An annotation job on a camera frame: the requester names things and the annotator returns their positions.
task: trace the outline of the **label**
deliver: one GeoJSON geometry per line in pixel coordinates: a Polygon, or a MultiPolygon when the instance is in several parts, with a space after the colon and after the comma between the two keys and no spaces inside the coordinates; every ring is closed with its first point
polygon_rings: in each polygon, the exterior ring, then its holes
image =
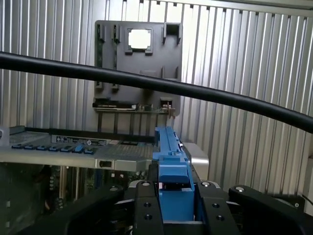
{"type": "Polygon", "coordinates": [[[84,139],[78,137],[57,136],[57,143],[83,144],[88,146],[105,146],[107,140],[84,139]]]}

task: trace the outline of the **corrugated metal wall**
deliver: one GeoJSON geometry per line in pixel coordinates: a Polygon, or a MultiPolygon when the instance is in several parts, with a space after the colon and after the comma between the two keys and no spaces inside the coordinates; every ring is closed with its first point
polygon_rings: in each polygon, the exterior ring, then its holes
{"type": "MultiPolygon", "coordinates": [[[[2,0],[1,49],[93,65],[96,20],[182,22],[184,82],[313,114],[311,11],[176,2],[185,4],[2,0]]],[[[92,82],[2,71],[0,87],[3,125],[96,130],[92,82]]],[[[181,114],[172,124],[183,140],[195,141],[209,154],[210,180],[223,188],[240,183],[261,191],[302,191],[309,134],[235,108],[187,97],[181,101],[181,114]]],[[[113,119],[104,115],[104,130],[112,128],[113,119]]],[[[122,116],[120,131],[128,130],[129,122],[122,116]]]]}

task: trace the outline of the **metal panel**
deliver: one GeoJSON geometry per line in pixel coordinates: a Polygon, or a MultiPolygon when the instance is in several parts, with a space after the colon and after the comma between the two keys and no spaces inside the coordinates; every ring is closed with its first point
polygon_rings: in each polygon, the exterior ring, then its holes
{"type": "MultiPolygon", "coordinates": [[[[3,0],[1,49],[94,64],[96,20],[182,22],[182,80],[313,114],[313,12],[214,0],[3,0]]],[[[97,130],[89,81],[1,71],[0,123],[97,130]]],[[[224,189],[302,191],[311,135],[267,117],[187,97],[167,121],[210,158],[224,189]]],[[[153,135],[163,117],[103,115],[103,131],[153,135]]]]}

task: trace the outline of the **black cable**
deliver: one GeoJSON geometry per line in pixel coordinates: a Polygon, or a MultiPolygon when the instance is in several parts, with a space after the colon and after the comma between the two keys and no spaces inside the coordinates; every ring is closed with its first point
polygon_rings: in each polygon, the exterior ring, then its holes
{"type": "Polygon", "coordinates": [[[307,201],[313,206],[313,202],[312,202],[309,198],[307,198],[307,196],[302,195],[302,197],[303,197],[305,200],[307,200],[307,201]]]}
{"type": "Polygon", "coordinates": [[[248,96],[220,91],[213,88],[128,72],[102,69],[93,66],[39,59],[6,52],[0,52],[0,69],[114,83],[187,96],[195,99],[229,105],[249,112],[264,115],[300,128],[304,131],[313,133],[313,117],[248,96]]]}

